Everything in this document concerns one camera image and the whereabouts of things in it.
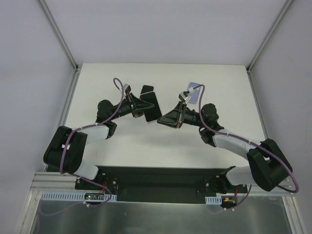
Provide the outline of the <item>lilac silicone phone case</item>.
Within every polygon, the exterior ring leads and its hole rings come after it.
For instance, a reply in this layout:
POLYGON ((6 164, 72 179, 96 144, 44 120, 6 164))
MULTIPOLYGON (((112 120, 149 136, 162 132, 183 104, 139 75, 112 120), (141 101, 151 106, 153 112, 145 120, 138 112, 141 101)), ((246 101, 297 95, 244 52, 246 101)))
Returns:
POLYGON ((190 104, 197 104, 198 99, 199 99, 200 90, 201 90, 200 84, 190 82, 188 84, 187 89, 189 90, 190 88, 193 88, 194 91, 189 93, 189 96, 190 96, 189 103, 190 104))

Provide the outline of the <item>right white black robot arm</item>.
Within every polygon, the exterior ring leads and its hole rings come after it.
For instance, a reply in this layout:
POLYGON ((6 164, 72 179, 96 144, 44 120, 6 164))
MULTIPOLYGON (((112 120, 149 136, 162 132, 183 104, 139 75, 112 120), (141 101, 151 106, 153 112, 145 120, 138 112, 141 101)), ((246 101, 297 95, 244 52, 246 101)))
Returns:
POLYGON ((219 125, 218 119, 214 104, 205 104, 200 112, 196 112, 180 101, 173 110, 159 117, 157 122, 176 129, 183 124, 197 126, 204 143, 228 150, 248 161, 247 167, 231 166, 209 182, 211 189, 218 193, 231 192, 243 184, 256 184, 270 192, 292 173, 291 165, 274 140, 268 138, 253 142, 235 136, 219 125))

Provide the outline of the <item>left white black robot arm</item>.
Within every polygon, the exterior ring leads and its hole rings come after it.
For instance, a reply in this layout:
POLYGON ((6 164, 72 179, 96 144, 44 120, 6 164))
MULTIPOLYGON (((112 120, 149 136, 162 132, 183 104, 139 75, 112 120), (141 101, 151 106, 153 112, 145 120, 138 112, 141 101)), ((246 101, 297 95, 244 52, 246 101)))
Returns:
POLYGON ((57 168, 61 173, 84 177, 91 189, 99 189, 103 184, 103 178, 97 166, 83 160, 85 146, 112 137, 117 128, 112 120, 128 114, 140 117, 145 110, 153 107, 152 103, 140 100, 132 93, 126 94, 117 105, 106 99, 100 101, 94 124, 75 130, 66 126, 58 127, 44 153, 44 163, 57 168))

